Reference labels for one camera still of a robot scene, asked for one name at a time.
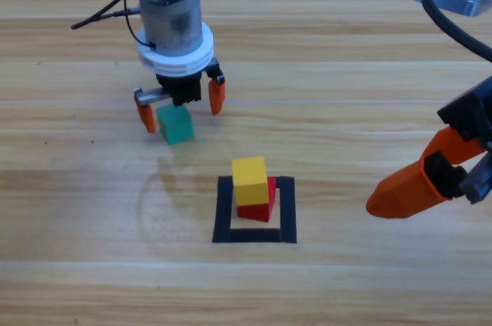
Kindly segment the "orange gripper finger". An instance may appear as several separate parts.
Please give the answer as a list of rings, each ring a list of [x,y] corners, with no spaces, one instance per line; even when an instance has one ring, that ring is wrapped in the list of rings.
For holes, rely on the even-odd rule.
[[[438,131],[424,149],[421,166],[424,166],[426,157],[437,151],[440,151],[452,165],[459,165],[481,155],[485,148],[477,139],[465,141],[456,130],[446,127]]]
[[[218,115],[222,110],[225,100],[225,76],[217,59],[212,59],[210,61],[205,72],[210,78],[208,83],[208,95],[211,113],[213,115]]]
[[[154,134],[156,132],[155,115],[150,105],[142,105],[138,101],[135,102],[140,119],[146,127],[148,133]]]
[[[464,195],[460,183],[467,177],[461,166],[452,165],[440,151],[382,180],[366,203],[370,215],[403,219]]]

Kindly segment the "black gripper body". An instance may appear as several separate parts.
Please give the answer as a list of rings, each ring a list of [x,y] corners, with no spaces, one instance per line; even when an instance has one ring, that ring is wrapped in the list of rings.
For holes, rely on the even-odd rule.
[[[459,184],[468,201],[483,201],[491,191],[491,78],[441,108],[437,114],[464,141],[477,141],[486,154]]]
[[[151,103],[171,99],[175,107],[185,103],[201,100],[201,73],[184,77],[156,75],[160,88],[150,91],[134,90],[137,105],[147,106]]]

